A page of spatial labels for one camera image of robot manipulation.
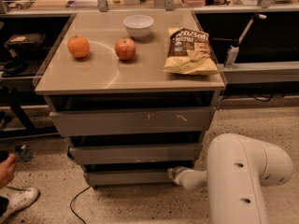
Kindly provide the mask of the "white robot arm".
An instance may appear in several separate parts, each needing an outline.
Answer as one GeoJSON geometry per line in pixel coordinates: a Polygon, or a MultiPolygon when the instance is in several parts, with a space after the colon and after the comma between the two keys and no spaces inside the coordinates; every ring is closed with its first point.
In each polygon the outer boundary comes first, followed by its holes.
{"type": "Polygon", "coordinates": [[[269,224],[262,187],[283,185],[292,173],[284,149],[235,133],[212,140],[205,171],[168,170],[170,179],[186,190],[207,187],[210,224],[269,224]]]}

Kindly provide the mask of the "person hand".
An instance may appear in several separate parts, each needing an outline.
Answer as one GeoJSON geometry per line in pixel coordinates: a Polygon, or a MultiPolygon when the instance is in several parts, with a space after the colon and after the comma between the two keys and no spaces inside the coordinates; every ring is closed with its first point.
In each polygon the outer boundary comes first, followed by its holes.
{"type": "Polygon", "coordinates": [[[0,189],[8,185],[15,176],[16,156],[9,154],[7,159],[0,163],[0,189]]]}

